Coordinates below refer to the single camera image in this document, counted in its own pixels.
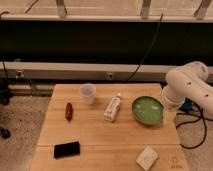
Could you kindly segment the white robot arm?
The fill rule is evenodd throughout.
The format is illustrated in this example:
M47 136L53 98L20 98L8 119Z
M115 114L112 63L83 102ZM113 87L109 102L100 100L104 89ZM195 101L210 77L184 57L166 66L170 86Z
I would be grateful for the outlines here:
M172 68L166 74L162 104L168 109L178 109L188 98L213 114L213 87L206 83L208 76L208 67L199 61Z

